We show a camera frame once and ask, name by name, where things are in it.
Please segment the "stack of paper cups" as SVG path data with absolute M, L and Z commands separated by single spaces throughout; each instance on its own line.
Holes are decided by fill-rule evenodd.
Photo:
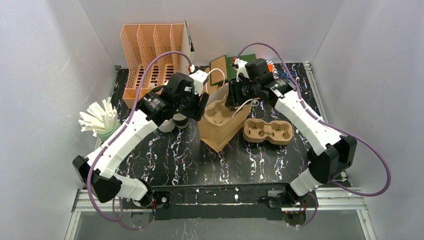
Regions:
M 174 114 L 172 120 L 178 129 L 184 129 L 189 125 L 189 119 L 181 113 Z

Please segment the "tan paper bag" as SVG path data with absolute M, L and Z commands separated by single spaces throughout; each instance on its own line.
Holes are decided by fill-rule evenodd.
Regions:
M 257 106 L 259 101 L 250 100 L 241 109 L 226 107 L 229 93 L 227 84 L 219 87 L 207 82 L 203 92 L 209 93 L 209 99 L 203 117 L 198 122 L 200 139 L 219 153 L 244 126 L 252 107 Z

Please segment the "cardboard two-cup carrier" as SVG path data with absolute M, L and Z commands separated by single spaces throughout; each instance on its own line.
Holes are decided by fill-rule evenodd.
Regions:
M 258 118 L 248 118 L 243 125 L 243 137 L 249 143 L 268 141 L 273 145 L 287 145 L 293 138 L 292 124 L 283 120 L 266 122 Z

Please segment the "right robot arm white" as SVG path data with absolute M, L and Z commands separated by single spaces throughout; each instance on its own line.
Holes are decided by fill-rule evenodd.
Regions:
M 276 78 L 263 58 L 247 62 L 235 58 L 236 77 L 228 81 L 226 106 L 240 107 L 259 98 L 283 114 L 308 140 L 310 164 L 285 186 L 283 199 L 295 203 L 319 186 L 329 183 L 353 164 L 357 140 L 325 126 L 320 116 L 298 95 L 298 87 L 284 77 Z

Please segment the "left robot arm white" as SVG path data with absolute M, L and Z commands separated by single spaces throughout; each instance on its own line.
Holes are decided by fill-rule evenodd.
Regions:
M 74 158 L 78 177 L 101 203 L 116 197 L 141 201 L 152 192 L 145 181 L 119 175 L 116 169 L 145 137 L 174 115 L 199 121 L 210 96 L 203 92 L 208 78 L 201 70 L 171 75 L 166 85 L 152 89 L 138 101 L 132 116 L 99 148 Z

